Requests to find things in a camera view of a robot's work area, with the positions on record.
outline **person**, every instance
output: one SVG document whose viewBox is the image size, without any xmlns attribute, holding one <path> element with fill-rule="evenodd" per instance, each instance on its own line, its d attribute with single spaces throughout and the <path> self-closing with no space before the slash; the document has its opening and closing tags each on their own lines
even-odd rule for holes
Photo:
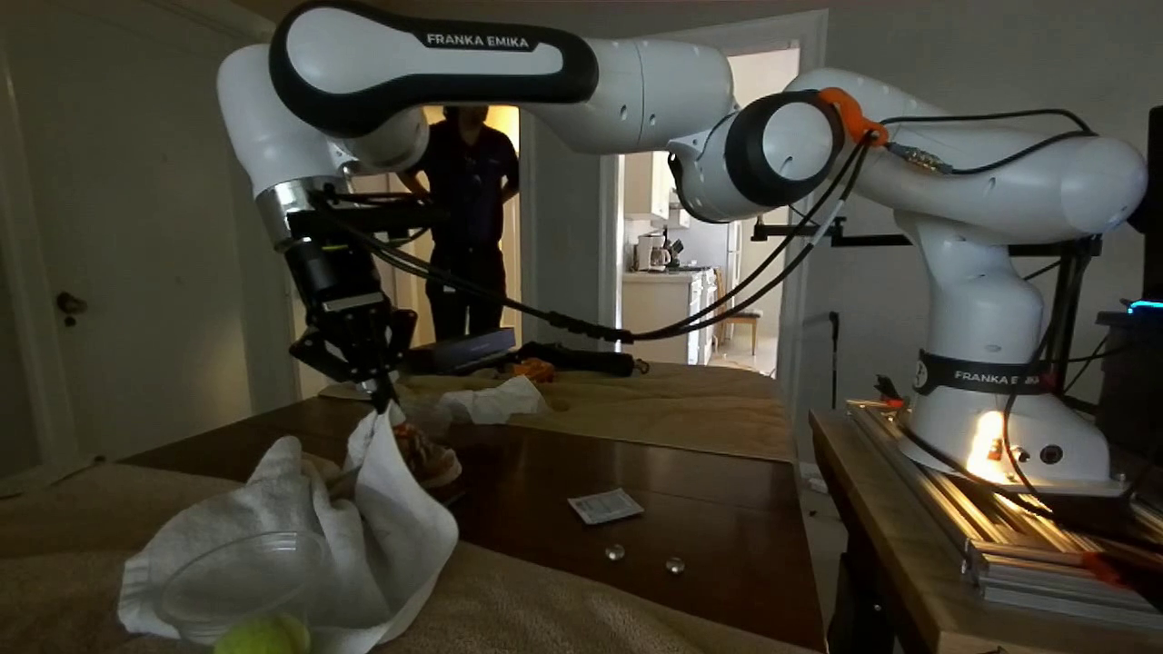
<svg viewBox="0 0 1163 654">
<path fill-rule="evenodd" d="M 427 132 L 424 155 L 399 170 L 410 194 L 450 210 L 445 223 L 431 226 L 437 249 L 424 284 L 437 343 L 501 326 L 504 258 L 496 239 L 501 206 L 518 189 L 518 160 L 511 141 L 482 120 L 488 107 L 445 107 Z"/>
</svg>

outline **table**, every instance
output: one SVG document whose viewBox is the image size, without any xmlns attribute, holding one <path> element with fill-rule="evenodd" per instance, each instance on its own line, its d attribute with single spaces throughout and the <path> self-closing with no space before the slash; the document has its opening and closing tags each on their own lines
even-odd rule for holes
<svg viewBox="0 0 1163 654">
<path fill-rule="evenodd" d="M 814 452 L 848 523 L 830 651 L 1163 651 L 1163 629 L 1100 625 L 985 605 L 958 579 L 942 516 L 907 492 L 857 408 L 814 414 Z"/>
<path fill-rule="evenodd" d="M 339 457 L 358 404 L 304 399 L 147 454 L 129 467 L 244 481 L 295 431 Z M 822 651 L 826 629 L 800 523 L 797 470 L 533 429 L 458 429 L 465 477 L 445 494 L 462 539 L 570 571 L 664 607 Z M 648 511 L 586 526 L 568 498 L 625 486 Z"/>
</svg>

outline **light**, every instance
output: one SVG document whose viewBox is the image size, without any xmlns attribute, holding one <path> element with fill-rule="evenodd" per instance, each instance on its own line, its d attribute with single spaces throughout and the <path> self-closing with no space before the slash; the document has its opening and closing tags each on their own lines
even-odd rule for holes
<svg viewBox="0 0 1163 654">
<path fill-rule="evenodd" d="M 1008 418 L 1003 410 L 981 410 L 974 421 L 966 474 L 989 485 L 1008 485 Z"/>
</svg>

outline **door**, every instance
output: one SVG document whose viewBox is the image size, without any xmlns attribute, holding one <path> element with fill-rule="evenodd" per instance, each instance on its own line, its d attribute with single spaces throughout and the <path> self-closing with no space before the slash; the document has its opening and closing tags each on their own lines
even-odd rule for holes
<svg viewBox="0 0 1163 654">
<path fill-rule="evenodd" d="M 227 34 L 163 4 L 7 4 L 7 79 L 45 252 L 69 421 L 53 440 L 118 457 L 286 396 L 276 258 L 218 123 Z"/>
</svg>

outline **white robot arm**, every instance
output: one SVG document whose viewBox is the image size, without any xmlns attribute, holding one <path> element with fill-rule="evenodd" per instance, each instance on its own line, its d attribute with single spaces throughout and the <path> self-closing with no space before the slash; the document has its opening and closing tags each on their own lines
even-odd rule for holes
<svg viewBox="0 0 1163 654">
<path fill-rule="evenodd" d="M 948 123 L 942 108 L 838 69 L 736 108 L 725 57 L 700 44 L 329 4 L 295 10 L 270 49 L 223 66 L 231 144 L 290 252 L 316 243 L 295 223 L 320 210 L 320 189 L 344 160 L 399 170 L 424 149 L 416 107 L 427 103 L 517 103 L 581 154 L 664 149 L 684 206 L 705 223 L 753 218 L 851 173 L 857 194 L 896 210 L 934 281 L 929 382 L 907 414 L 926 446 L 907 454 L 994 485 L 1015 485 L 1017 470 L 1045 492 L 1118 492 L 1105 440 L 1031 370 L 1044 314 L 1008 249 L 1121 223 L 1143 194 L 1125 144 Z"/>
</svg>

